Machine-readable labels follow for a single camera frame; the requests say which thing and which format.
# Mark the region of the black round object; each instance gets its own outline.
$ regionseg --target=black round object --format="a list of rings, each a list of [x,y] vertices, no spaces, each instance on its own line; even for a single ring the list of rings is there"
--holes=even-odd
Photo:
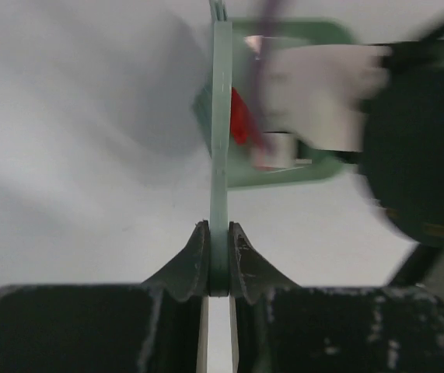
[[[371,102],[360,166],[404,234],[444,245],[444,68],[408,70]]]

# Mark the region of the red object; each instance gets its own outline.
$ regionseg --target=red object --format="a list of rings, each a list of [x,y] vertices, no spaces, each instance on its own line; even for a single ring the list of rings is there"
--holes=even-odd
[[[232,88],[232,99],[230,109],[230,134],[237,144],[244,145],[249,137],[248,121],[251,120],[247,109],[239,93]]]

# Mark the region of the green tray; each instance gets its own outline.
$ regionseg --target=green tray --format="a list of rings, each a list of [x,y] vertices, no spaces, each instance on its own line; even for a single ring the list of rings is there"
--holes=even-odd
[[[213,69],[196,97],[193,110],[212,156],[210,290],[225,296],[229,289],[228,189],[277,186],[323,180],[343,164],[328,151],[313,149],[312,164],[278,171],[260,171],[250,164],[249,149],[229,136],[232,84],[245,99],[246,63],[250,49],[244,38],[255,35],[255,19],[229,19],[222,1],[210,0],[213,21]],[[323,19],[282,20],[276,27],[276,48],[317,44],[353,44],[354,38],[335,22]]]

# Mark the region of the white object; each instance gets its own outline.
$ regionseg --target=white object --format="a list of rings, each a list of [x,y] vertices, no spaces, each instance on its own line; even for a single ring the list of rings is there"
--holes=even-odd
[[[290,169],[295,166],[298,142],[292,134],[266,133],[272,151],[257,146],[251,148],[253,165],[258,169]]]
[[[275,51],[264,76],[272,131],[298,135],[314,148],[357,152],[363,116],[355,104],[381,89],[378,67],[389,48],[325,45]]]

